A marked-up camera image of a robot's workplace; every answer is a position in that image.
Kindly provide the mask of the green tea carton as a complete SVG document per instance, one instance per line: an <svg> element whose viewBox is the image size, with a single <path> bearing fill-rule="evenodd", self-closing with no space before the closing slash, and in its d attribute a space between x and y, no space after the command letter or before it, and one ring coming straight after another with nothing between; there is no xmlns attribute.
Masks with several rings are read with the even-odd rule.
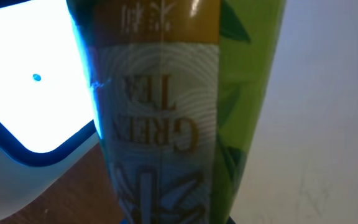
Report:
<svg viewBox="0 0 358 224"><path fill-rule="evenodd" d="M128 223L226 223L285 2L68 1Z"/></svg>

